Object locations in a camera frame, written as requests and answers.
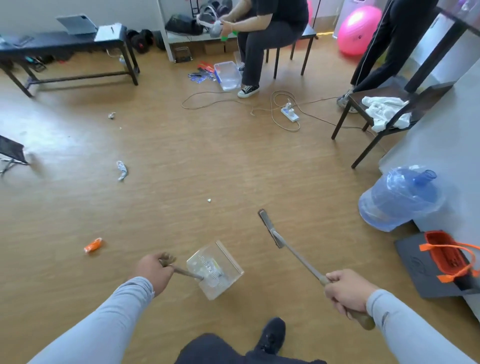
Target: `laptop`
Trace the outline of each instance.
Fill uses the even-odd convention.
[[[70,35],[78,34],[91,34],[96,33],[98,28],[85,14],[70,15],[70,16],[57,16],[57,19]]]

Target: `cardboard box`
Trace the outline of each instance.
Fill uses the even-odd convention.
[[[225,44],[220,40],[207,40],[204,42],[204,51],[207,56],[225,53]]]
[[[239,45],[236,38],[228,39],[225,42],[225,53],[232,53],[239,50]]]

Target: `orange basket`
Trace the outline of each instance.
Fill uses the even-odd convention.
[[[438,269],[443,273],[437,276],[442,283],[453,282],[456,277],[461,277],[471,272],[474,277],[480,275],[479,270],[474,270],[473,266],[476,262],[475,254],[470,248],[480,249],[471,244],[456,242],[445,231],[427,231],[425,233],[425,244],[419,245],[422,252],[430,251],[432,260]],[[470,253],[471,261],[468,262],[460,249]]]

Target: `wooden floor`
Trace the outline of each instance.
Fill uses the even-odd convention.
[[[314,43],[300,77],[304,54],[303,43],[293,61],[289,49],[282,50],[276,80],[271,58],[260,94],[242,102],[269,109],[275,90],[293,92],[297,101],[345,92],[355,64],[339,56],[330,38]],[[219,90],[211,81],[188,79],[197,62],[232,58],[195,56],[175,65],[152,50],[138,56],[138,87],[120,76],[51,84],[35,90],[34,99],[0,75],[0,134],[24,144],[32,160],[0,180],[2,362],[27,362],[95,310],[144,254],[168,251],[185,262],[221,240],[245,275],[211,302],[194,280],[175,275],[143,314],[125,363],[172,363],[204,332],[245,353],[275,315],[287,323],[284,356],[394,363],[379,331],[366,333],[337,315],[316,279],[275,247],[257,216],[262,207],[320,271],[357,270],[480,360],[480,324],[465,302],[421,299],[396,255],[393,241],[414,227],[387,234],[358,214],[358,198],[380,176],[384,151],[374,148],[356,170],[350,165],[372,136],[343,129],[334,142],[333,126],[305,115],[301,130],[289,133],[270,112],[252,116],[250,106],[234,102],[182,109],[189,95]],[[86,53],[40,76],[119,67],[105,54]],[[237,99],[199,95],[188,105],[227,98]],[[340,116],[334,99],[302,108],[332,123]],[[115,120],[107,118],[111,112]],[[292,127],[278,110],[274,115]],[[358,115],[347,121],[362,126]],[[129,169],[124,182],[117,181],[117,160]],[[85,256],[83,247],[97,237],[107,245]]]

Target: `black pants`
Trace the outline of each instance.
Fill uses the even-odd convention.
[[[403,67],[436,16],[437,0],[392,0],[350,83],[353,92],[377,88]],[[385,63],[371,72],[388,47]]]
[[[251,18],[256,13],[250,10],[245,18]],[[282,48],[296,42],[303,31],[305,24],[289,24],[287,22],[270,22],[265,30],[255,32],[240,32],[237,35],[241,61],[245,63],[242,83],[246,86],[255,86],[260,82],[264,62],[264,50]]]
[[[246,355],[238,354],[223,339],[215,334],[203,334],[185,346],[175,364],[306,364],[303,360],[270,355],[262,350],[252,350]],[[315,360],[312,364],[326,364]]]

